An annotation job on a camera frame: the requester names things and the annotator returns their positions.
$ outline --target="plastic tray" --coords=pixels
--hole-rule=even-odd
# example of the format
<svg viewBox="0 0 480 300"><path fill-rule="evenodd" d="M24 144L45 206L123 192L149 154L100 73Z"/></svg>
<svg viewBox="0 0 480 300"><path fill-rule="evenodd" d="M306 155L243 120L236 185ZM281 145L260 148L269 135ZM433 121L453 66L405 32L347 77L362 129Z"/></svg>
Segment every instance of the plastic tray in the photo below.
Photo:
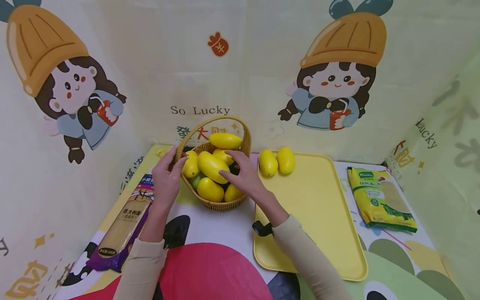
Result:
<svg viewBox="0 0 480 300"><path fill-rule="evenodd" d="M295 169L289 175L276 173L265 177L258 169L263 184L302 224L344 280L362 281L368 274L367 261L333 161L323 155L294 156ZM256 206L257 220L268 224L265 214ZM272 235L254 235L253 255L265 269L297 273Z"/></svg>

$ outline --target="yellow package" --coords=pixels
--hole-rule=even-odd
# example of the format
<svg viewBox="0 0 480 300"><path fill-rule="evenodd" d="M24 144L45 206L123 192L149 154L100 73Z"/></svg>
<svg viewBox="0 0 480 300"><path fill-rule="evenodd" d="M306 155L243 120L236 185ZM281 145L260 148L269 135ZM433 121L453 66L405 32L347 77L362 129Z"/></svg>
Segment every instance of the yellow package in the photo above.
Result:
<svg viewBox="0 0 480 300"><path fill-rule="evenodd" d="M348 167L348 181L367 225L417 232L417 222L387 171Z"/></svg>

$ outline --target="wicker basket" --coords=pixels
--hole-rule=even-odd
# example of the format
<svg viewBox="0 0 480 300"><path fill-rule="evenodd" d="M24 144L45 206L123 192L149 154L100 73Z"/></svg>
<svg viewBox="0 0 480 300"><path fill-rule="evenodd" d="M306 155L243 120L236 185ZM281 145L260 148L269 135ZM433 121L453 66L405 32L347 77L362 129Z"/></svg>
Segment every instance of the wicker basket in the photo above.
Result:
<svg viewBox="0 0 480 300"><path fill-rule="evenodd" d="M238 151L242 151L243 153L245 153L246 156L250 157L250 147L252 145L252 137L250 136L250 131L247 127L247 125L240 119L236 118L236 117L225 117L225 116L221 116L221 117L214 117L214 118L211 118L211 119L208 119L202 123L200 123L197 127L195 127L194 129L192 129L184 138L183 140L180 142L178 148L177 148L177 154L175 156L175 162L178 161L180 158L181 158L181 154L183 152L183 149L185 148L185 146L187 145L187 142L191 139L191 137L199 130L201 129L203 126L213 122L213 121L216 121L216 120L221 120L221 119L230 119L230 120L235 120L237 122L239 122L242 126L243 126L243 140L241 142L241 145L240 145L240 149L238 149ZM194 149L192 149L192 151L195 151L197 154L200 154L201 152L203 151L208 151L210 153L213 153L213 151L216 149L215 146L213 146L211 143L205 143L205 144L201 144L199 146L196 146ZM192 193L197 197L198 201L200 201L201 204L203 204L205 207L207 208L210 208L212 210L216 210L216 211L219 211L219 212L225 212L227 210L230 210L230 209L233 209L237 206L239 206L243 200L245 200L245 197L246 195L243 195L242 197L238 198L238 199L235 199L234 201L231 201L231 202L220 202L220 203L217 203L217 202L211 202L211 201L208 201L202 197L200 197L199 194L197 194L197 192L195 191L195 189L192 187L192 185L190 184L190 181L188 180L188 178L186 178L183 174L181 175L183 181L185 182L185 184L187 184L187 187L190 189L190 191L192 191Z"/></svg>

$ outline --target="table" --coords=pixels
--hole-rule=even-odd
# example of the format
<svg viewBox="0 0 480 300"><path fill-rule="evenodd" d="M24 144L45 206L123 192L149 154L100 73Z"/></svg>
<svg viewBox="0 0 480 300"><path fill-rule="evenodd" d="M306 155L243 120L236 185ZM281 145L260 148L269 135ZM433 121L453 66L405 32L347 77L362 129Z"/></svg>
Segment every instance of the table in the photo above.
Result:
<svg viewBox="0 0 480 300"><path fill-rule="evenodd" d="M74 265L56 300L111 299L120 274L97 272L85 266L127 198L145 173L157 163L155 154L169 145L154 145L98 228L85 252ZM257 162L258 155L251 160ZM347 167L385 170L382 166L335 162L338 176L369 265L368 277L358 283L345 282L355 300L461 300L439 253L413 213L418 232L410 234L385 228L366 228L348 185ZM168 221L185 222L184 245L171 249L154 299L188 299L188 291L201 289L205 299L314 299L301 276L261 268L252 253L254 203L247 199L224 213L200 205L182 183Z"/></svg>

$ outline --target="pasta package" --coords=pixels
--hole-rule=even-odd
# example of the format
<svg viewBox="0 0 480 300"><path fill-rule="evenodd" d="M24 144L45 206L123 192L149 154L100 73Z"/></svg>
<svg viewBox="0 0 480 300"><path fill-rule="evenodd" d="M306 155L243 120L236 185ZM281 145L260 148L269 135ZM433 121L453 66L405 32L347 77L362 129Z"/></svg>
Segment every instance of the pasta package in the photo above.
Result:
<svg viewBox="0 0 480 300"><path fill-rule="evenodd" d="M106 235L96 248L87 266L97 271L112 269L121 272L121 267L140 235L153 202L152 175L145 174L113 221Z"/></svg>
<svg viewBox="0 0 480 300"><path fill-rule="evenodd" d="M348 181L367 227L417 232L417 222L387 171L348 167Z"/></svg>

